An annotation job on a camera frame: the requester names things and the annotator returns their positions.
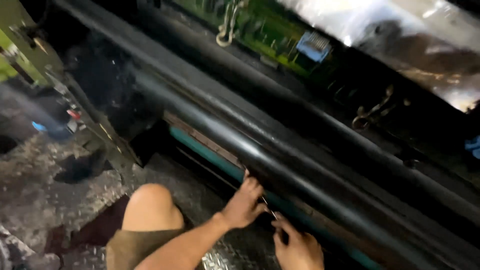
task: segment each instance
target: blue object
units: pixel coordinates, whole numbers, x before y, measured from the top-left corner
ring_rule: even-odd
[[[47,128],[44,125],[32,122],[32,126],[38,131],[47,131]]]
[[[318,63],[323,62],[330,49],[328,39],[315,32],[305,32],[297,44],[297,50]]]
[[[192,151],[208,160],[210,163],[217,166],[219,169],[224,171],[226,174],[230,175],[235,180],[242,182],[243,181],[243,170],[230,161],[219,156],[215,152],[211,151],[209,148],[205,147],[194,138],[190,137],[186,132],[176,127],[170,127],[170,134],[179,142],[190,148]],[[342,248],[350,257],[355,261],[359,262],[363,267],[369,270],[381,270],[383,269],[379,264],[370,259],[363,252],[358,249],[349,246],[341,241],[341,239],[331,235],[327,230],[319,228],[315,224],[314,220],[310,218],[304,211],[297,208],[290,201],[284,200],[279,196],[266,192],[266,198],[268,198],[269,203],[276,206],[283,213],[286,213],[290,217],[295,218],[300,221],[304,226],[310,228],[312,231],[315,231],[317,234],[321,235],[325,239],[328,239],[330,242],[335,243],[338,247]]]
[[[466,140],[465,150],[471,152],[477,159],[480,159],[480,136],[475,137],[473,140]]]

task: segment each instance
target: shiny metal sheet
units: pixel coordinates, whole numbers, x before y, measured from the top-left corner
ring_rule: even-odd
[[[446,0],[277,0],[463,112],[480,100],[480,20]]]

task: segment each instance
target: brown shorts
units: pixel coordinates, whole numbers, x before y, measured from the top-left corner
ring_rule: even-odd
[[[143,259],[185,229],[153,232],[118,230],[107,244],[107,270],[133,270]]]

